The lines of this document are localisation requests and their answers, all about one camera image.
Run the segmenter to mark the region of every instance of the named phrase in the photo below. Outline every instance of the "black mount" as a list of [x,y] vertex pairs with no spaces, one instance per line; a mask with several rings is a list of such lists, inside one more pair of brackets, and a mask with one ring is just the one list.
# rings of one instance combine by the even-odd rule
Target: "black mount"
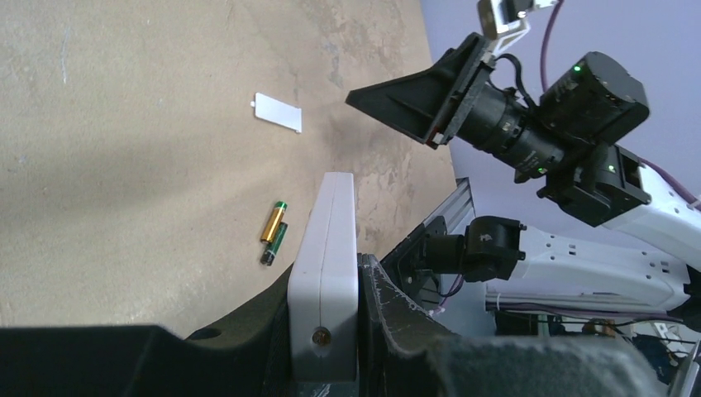
[[475,218],[465,235],[449,235],[446,221],[436,217],[419,225],[381,262],[392,282],[416,300],[421,288],[434,275],[463,275],[465,281],[508,280],[518,261],[519,221],[499,217]]
[[548,198],[580,221],[597,227],[649,203],[642,190],[640,159],[618,145],[598,146],[589,160],[546,176],[538,197]]
[[472,33],[431,68],[350,91],[346,103],[436,149],[460,130],[494,71],[492,61],[480,62],[488,46],[487,39]]

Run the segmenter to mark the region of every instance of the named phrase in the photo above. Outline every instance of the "camera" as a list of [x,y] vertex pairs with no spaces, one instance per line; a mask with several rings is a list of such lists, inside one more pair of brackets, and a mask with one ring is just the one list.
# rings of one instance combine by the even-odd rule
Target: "camera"
[[[491,83],[501,59],[514,64],[516,88]],[[545,176],[538,196],[591,226],[649,201],[639,159],[616,145],[650,114],[643,85],[589,52],[536,105],[521,72],[515,56],[493,57],[473,33],[431,68],[351,91],[346,103],[434,149],[457,136],[514,168],[516,183]]]

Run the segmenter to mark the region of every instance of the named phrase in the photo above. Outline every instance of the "aa battery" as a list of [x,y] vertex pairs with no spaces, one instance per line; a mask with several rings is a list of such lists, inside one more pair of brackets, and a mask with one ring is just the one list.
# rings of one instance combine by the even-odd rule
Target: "aa battery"
[[278,231],[278,226],[283,220],[283,215],[287,209],[287,204],[284,201],[278,201],[273,208],[273,213],[270,214],[270,219],[268,219],[268,224],[265,225],[265,230],[263,234],[260,235],[260,240],[262,242],[273,242],[275,233]]
[[284,235],[286,232],[287,223],[281,222],[280,226],[278,227],[278,231],[275,233],[275,238],[270,244],[268,244],[268,247],[265,249],[263,256],[260,258],[260,263],[268,266],[273,264],[273,260],[275,259],[275,256],[278,255],[278,249],[283,243]]

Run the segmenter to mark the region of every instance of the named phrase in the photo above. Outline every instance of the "concrete floor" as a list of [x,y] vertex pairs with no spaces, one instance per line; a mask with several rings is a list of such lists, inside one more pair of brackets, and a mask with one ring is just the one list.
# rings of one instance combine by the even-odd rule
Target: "concrete floor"
[[[455,187],[447,149],[343,104],[431,63],[418,0],[7,0],[0,19],[0,325],[188,335],[294,260],[324,172],[355,173],[378,256]],[[254,119],[255,92],[301,107],[303,134]]]

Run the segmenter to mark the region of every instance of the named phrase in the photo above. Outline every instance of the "round screw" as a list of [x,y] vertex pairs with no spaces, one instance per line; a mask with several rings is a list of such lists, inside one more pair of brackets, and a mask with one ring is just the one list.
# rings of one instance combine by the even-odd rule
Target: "round screw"
[[325,328],[320,328],[312,335],[312,342],[315,345],[328,346],[331,343],[331,333]]

